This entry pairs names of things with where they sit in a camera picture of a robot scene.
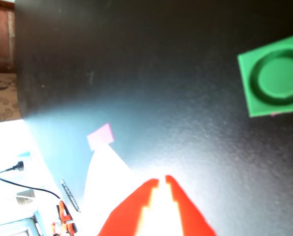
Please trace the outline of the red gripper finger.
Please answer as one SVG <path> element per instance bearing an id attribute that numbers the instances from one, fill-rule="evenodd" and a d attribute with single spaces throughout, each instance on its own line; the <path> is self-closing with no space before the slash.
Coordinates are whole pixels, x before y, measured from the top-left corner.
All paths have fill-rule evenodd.
<path id="1" fill-rule="evenodd" d="M 138 227 L 142 208 L 150 201 L 152 189 L 158 187 L 158 179 L 150 179 L 124 199 L 109 215 L 100 236 L 133 236 Z"/>
<path id="2" fill-rule="evenodd" d="M 215 236 L 215 231 L 174 177 L 166 175 L 165 181 L 170 184 L 173 200 L 178 203 L 183 235 Z"/>

